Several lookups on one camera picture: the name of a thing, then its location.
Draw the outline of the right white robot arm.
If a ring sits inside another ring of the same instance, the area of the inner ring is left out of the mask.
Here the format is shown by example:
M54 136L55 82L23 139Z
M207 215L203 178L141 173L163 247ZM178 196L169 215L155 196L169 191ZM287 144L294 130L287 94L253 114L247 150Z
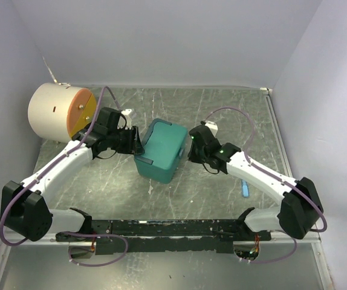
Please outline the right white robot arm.
M217 172L247 181L275 202L271 208L249 208L238 217L237 235L250 240L261 231L282 231L303 239L323 217L323 208L312 180L277 173L250 158L239 147L220 144L212 130L201 124L190 130L188 160L208 165Z

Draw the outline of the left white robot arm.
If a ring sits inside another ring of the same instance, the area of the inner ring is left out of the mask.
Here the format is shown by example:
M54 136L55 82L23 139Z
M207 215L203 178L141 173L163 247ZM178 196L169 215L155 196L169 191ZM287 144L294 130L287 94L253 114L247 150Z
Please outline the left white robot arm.
M65 233L79 241L93 234L92 217L77 208L50 209L48 204L63 184L84 165L110 149L115 153L140 155L144 152L138 127L132 124L133 109L118 111L104 107L95 121L79 130L61 153L38 172L21 182L9 181L2 189L0 238L9 228L32 242L46 234Z

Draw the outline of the teal medicine kit box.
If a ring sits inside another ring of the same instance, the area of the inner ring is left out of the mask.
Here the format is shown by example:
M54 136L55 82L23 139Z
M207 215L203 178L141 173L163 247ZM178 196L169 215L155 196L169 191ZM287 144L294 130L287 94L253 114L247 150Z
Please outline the teal medicine kit box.
M184 126L154 119L141 142L144 153L134 156L138 173L162 184L170 183L184 155L187 134Z

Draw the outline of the white cylinder drum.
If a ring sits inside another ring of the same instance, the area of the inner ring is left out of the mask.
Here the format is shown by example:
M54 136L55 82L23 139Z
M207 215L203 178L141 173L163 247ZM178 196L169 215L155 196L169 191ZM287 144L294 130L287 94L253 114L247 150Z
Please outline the white cylinder drum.
M29 102L28 120L39 137L68 143L92 121L96 108L96 98L87 88L44 83Z

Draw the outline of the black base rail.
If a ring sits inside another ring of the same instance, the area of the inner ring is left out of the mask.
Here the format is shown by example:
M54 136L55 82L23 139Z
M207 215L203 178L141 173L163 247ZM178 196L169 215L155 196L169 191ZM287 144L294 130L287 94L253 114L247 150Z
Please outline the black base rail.
M254 242L256 234L239 219L93 220L94 234L115 234L128 241L129 253L214 251L231 254L234 242Z

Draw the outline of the blue plastic clip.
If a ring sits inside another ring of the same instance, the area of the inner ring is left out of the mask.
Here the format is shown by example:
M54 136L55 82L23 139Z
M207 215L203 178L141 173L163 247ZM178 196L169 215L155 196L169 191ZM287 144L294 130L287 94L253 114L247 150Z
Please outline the blue plastic clip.
M242 196L244 198L248 198L250 196L250 192L248 189L248 184L245 180L241 181L241 190L242 190Z

